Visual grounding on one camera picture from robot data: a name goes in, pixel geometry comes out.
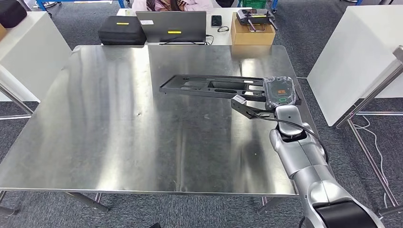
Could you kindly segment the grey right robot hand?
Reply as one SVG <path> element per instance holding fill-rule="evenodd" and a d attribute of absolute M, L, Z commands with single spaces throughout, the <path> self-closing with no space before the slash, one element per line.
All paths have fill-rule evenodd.
<path fill-rule="evenodd" d="M 263 78 L 265 108 L 273 111 L 279 105 L 295 105 L 297 94 L 291 77 L 273 76 Z"/>

